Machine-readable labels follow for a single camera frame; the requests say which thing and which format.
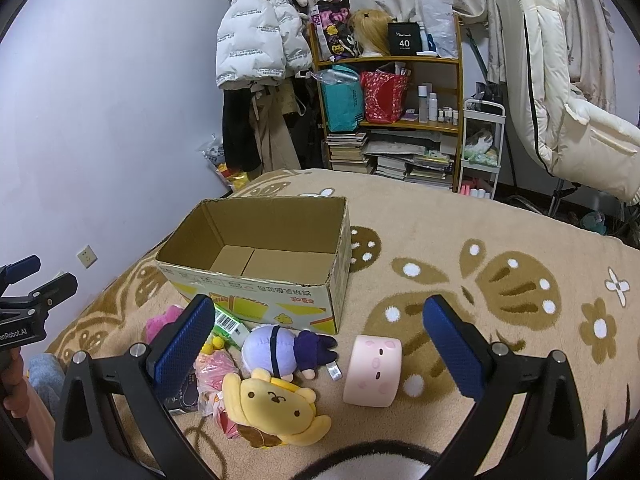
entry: bed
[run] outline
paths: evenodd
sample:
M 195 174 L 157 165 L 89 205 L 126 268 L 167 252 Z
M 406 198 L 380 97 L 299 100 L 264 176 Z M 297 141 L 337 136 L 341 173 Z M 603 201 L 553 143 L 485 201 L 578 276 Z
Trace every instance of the bed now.
M 348 198 L 353 257 L 338 364 L 345 372 L 357 334 L 400 338 L 398 396 L 389 408 L 351 406 L 326 370 L 312 381 L 296 378 L 318 393 L 318 412 L 333 419 L 328 435 L 309 447 L 253 449 L 242 438 L 227 440 L 210 417 L 177 416 L 213 471 L 230 480 L 248 470 L 273 479 L 420 478 L 472 406 L 422 335 L 418 313 L 436 292 L 487 340 L 529 355 L 562 349 L 584 412 L 589 476 L 605 461 L 640 408 L 640 252 L 491 200 L 380 176 L 281 170 L 236 196 L 302 194 Z M 65 363 L 78 350 L 120 354 L 144 339 L 149 317 L 186 305 L 154 265 L 157 250 L 110 285 L 48 351 Z M 495 465 L 508 442 L 521 402 L 513 404 L 482 468 Z M 152 463 L 126 407 L 118 406 L 137 455 Z

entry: wooden bookshelf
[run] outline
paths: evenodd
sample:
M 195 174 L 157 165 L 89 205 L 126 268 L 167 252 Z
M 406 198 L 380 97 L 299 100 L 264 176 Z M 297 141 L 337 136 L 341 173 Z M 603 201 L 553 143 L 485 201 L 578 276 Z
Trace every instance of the wooden bookshelf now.
M 455 136 L 458 138 L 458 147 L 455 155 L 455 164 L 453 172 L 453 184 L 452 191 L 458 190 L 458 175 L 460 174 L 460 160 L 462 158 L 462 131 L 463 131 L 463 111 L 464 111 L 464 78 L 462 73 L 462 41 L 460 35 L 460 19 L 456 13 L 454 13 L 454 20 L 456 23 L 456 36 L 458 40 L 458 59 L 449 59 L 445 57 L 435 56 L 375 56 L 375 57 L 352 57 L 348 59 L 341 59 L 338 61 L 322 60 L 320 58 L 320 48 L 318 45 L 318 37 L 316 36 L 316 28 L 313 24 L 309 23 L 308 33 L 311 46 L 311 54 L 313 56 L 314 70 L 317 72 L 322 68 L 331 67 L 334 64 L 359 64 L 369 63 L 382 65 L 392 61 L 402 61 L 405 63 L 427 63 L 427 64 L 445 64 L 454 66 L 456 68 L 456 87 L 454 89 L 441 89 L 434 88 L 437 93 L 446 92 L 456 95 L 456 101 L 458 103 L 458 126 L 447 125 L 441 126 L 440 123 L 419 123 L 418 121 L 396 121 L 391 124 L 375 124 L 368 121 L 361 121 L 360 126 L 367 128 L 402 128 L 403 130 L 431 130 L 434 132 L 440 132 L 448 136 Z M 322 130 L 324 132 L 324 138 L 329 133 L 326 115 L 324 111 L 324 99 L 322 98 L 322 89 L 320 82 L 318 81 L 318 97 L 320 101 L 320 113 L 322 115 Z M 329 152 L 326 148 L 326 160 L 329 160 Z
M 350 57 L 338 61 L 318 61 L 318 66 L 345 65 L 351 63 L 389 63 L 392 61 L 402 61 L 405 63 L 444 63 L 459 64 L 459 59 L 449 59 L 447 57 L 437 56 L 370 56 L 370 57 Z

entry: teal bag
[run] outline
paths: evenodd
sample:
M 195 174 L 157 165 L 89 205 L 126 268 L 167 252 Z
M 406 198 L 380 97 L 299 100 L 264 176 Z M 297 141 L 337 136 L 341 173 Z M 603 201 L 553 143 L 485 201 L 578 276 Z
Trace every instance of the teal bag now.
M 334 70 L 358 73 L 342 65 L 334 65 Z M 364 95 L 360 81 L 327 85 L 321 83 L 324 113 L 329 130 L 332 132 L 352 132 L 364 119 Z

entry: white storage cart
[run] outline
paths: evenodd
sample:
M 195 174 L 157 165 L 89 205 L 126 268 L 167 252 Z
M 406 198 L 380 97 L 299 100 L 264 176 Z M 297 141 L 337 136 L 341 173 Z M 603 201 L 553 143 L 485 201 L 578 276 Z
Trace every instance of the white storage cart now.
M 487 112 L 479 112 L 476 108 L 487 109 L 490 108 L 495 110 L 495 113 L 487 113 Z M 494 199 L 495 195 L 495 186 L 498 183 L 498 176 L 500 175 L 500 165 L 502 163 L 502 144 L 504 142 L 504 122 L 506 120 L 506 114 L 504 112 L 504 106 L 498 103 L 492 103 L 489 101 L 481 101 L 478 99 L 467 99 L 465 101 L 465 107 L 463 110 L 463 128 L 462 128 L 462 153 L 460 156 L 460 176 L 458 177 L 458 189 L 460 189 L 460 185 L 464 180 L 465 171 L 467 172 L 467 177 L 469 171 L 474 170 L 481 171 L 483 173 L 488 174 L 488 178 L 486 180 L 489 181 L 492 185 L 491 189 L 491 200 Z M 494 148 L 498 152 L 498 165 L 497 166 L 485 166 L 484 164 L 474 164 L 466 160 L 465 157 L 465 146 L 466 146 L 466 136 L 468 131 L 469 121 L 481 121 L 483 123 L 488 123 L 488 126 L 492 129 L 492 133 L 494 134 Z

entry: barcode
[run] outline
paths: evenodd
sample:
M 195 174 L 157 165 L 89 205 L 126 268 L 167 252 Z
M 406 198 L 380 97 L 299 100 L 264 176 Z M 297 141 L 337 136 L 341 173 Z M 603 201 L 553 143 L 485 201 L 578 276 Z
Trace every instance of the barcode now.
M 227 316 L 224 312 L 218 312 L 216 314 L 216 326 L 219 326 L 225 329 L 229 334 L 233 333 L 233 331 L 238 328 L 239 323 Z

